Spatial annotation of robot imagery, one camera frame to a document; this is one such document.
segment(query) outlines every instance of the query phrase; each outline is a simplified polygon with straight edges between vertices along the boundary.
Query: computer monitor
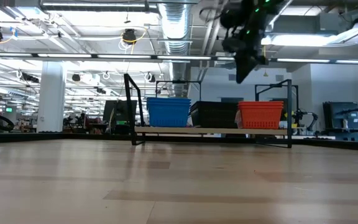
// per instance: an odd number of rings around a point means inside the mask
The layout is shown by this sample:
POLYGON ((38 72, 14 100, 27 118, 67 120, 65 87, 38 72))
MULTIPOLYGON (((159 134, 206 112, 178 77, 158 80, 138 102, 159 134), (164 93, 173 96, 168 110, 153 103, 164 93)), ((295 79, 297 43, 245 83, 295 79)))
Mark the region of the computer monitor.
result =
MULTIPOLYGON (((132 101, 132 119, 135 120, 137 100, 132 101)), ((114 114, 116 121, 129 121, 127 101, 122 100, 107 100, 104 106, 103 121, 110 121, 112 110, 115 109, 114 114)))

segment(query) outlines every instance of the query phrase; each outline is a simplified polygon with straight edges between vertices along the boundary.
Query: wooden board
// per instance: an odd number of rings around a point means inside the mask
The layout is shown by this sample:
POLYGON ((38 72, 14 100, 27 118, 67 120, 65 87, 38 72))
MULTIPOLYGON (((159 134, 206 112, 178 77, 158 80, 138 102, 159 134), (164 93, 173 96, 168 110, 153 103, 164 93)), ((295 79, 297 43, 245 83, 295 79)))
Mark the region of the wooden board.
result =
POLYGON ((156 128, 156 127, 135 127, 138 133, 183 133, 183 134, 273 134, 286 135, 286 129, 226 129, 226 128, 156 128))

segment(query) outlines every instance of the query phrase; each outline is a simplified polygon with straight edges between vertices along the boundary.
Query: ceiling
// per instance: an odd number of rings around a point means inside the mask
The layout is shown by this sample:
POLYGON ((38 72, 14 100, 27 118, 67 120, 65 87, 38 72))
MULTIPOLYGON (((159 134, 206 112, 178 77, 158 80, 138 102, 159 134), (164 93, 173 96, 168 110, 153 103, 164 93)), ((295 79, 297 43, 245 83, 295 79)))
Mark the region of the ceiling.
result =
MULTIPOLYGON (((198 16, 203 7, 213 6, 215 1, 203 0, 191 8, 190 44, 191 55, 201 55, 208 25, 198 16)), ((285 9, 282 16, 317 17, 319 14, 333 14, 338 12, 353 12, 358 9, 358 1, 315 1, 294 0, 285 9)), ((144 12, 116 12, 116 11, 47 11, 42 12, 36 7, 2 7, 0 6, 0 26, 4 34, 4 44, 0 44, 0 52, 32 52, 32 53, 86 53, 86 54, 166 54, 165 41, 161 21, 158 14, 144 12), (142 37, 133 47, 124 49, 121 35, 125 29, 135 29, 136 36, 142 37)), ((218 39, 211 48, 211 54, 222 52, 221 40, 226 31, 219 29, 218 39)), ((268 57, 283 58, 358 58, 358 46, 336 47, 335 50, 326 47, 300 47, 266 45, 265 53, 268 57)), ((144 75, 154 74, 157 80, 169 80, 168 63, 150 62, 63 62, 68 70, 66 91, 66 110, 81 111, 90 109, 90 113, 98 114, 103 110, 106 97, 96 93, 95 89, 75 88, 76 85, 98 85, 91 82, 74 82, 71 76, 75 73, 98 75, 99 85, 113 87, 108 94, 109 99, 125 96, 122 74, 129 73, 136 83, 143 88, 144 94, 155 94, 154 83, 145 80, 144 75)), ((291 68, 292 64, 275 63, 274 67, 291 68)), ((38 60, 11 60, 0 58, 0 84, 26 85, 27 82, 18 78, 18 70, 41 79, 42 62, 38 60)), ((0 88, 0 105, 21 106, 21 112, 32 114, 37 111, 39 88, 34 87, 6 87, 5 93, 0 88)), ((170 87, 163 91, 163 96, 170 94, 170 87)))

